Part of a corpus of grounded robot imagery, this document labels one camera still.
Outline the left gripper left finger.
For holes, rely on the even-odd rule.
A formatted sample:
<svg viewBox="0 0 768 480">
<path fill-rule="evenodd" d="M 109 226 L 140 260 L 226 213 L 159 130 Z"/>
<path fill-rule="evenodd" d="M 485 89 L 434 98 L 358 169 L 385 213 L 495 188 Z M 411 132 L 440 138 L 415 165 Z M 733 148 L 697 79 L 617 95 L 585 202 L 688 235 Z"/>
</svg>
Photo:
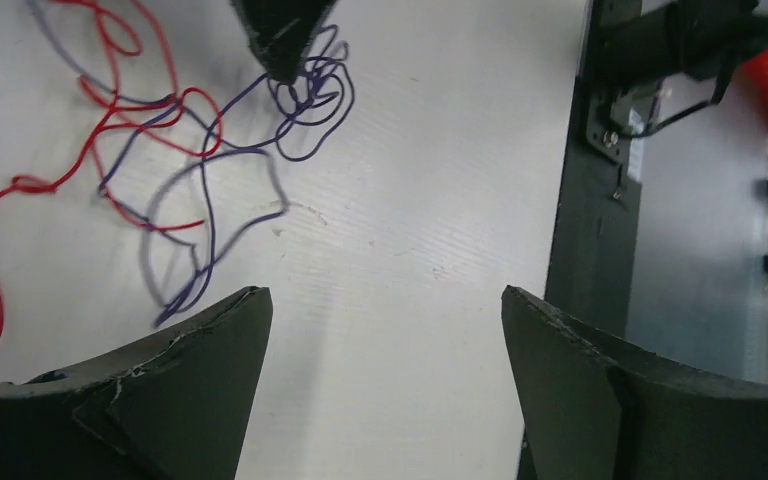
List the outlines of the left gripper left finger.
<svg viewBox="0 0 768 480">
<path fill-rule="evenodd" d="M 246 287 L 104 355 L 0 383 L 0 479 L 231 479 L 273 316 Z"/>
</svg>

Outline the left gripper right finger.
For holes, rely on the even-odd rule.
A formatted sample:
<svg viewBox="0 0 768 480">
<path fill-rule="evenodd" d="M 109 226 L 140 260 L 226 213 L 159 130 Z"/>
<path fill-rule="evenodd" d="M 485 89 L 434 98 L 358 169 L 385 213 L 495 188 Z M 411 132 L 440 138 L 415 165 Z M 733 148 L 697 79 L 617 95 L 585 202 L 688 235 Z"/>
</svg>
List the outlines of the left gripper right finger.
<svg viewBox="0 0 768 480">
<path fill-rule="evenodd" d="M 531 479 L 768 479 L 768 385 L 646 351 L 514 286 L 501 321 Z"/>
</svg>

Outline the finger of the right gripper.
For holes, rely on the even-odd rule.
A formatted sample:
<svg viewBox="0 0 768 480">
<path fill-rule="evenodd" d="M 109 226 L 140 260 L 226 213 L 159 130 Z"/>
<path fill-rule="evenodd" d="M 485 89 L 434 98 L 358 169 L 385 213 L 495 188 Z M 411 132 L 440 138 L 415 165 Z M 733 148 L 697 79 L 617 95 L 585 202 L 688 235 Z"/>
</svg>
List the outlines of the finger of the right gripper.
<svg viewBox="0 0 768 480">
<path fill-rule="evenodd" d="M 232 0 L 249 50 L 274 81 L 293 83 L 337 0 Z"/>
</svg>

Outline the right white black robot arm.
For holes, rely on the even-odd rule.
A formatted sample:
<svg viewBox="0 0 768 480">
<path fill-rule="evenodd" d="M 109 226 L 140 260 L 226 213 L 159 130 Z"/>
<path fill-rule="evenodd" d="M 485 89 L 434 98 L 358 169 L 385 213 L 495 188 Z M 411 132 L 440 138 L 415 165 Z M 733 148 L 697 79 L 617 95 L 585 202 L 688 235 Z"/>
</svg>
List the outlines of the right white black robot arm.
<svg viewBox="0 0 768 480">
<path fill-rule="evenodd" d="M 234 1 L 249 48 L 273 80 L 299 76 L 303 58 L 333 1 Z M 673 1 L 605 27 L 598 61 L 611 84 L 630 87 L 686 73 L 703 79 L 707 62 L 736 49 L 745 61 L 768 47 L 768 12 L 756 1 Z"/>
</svg>

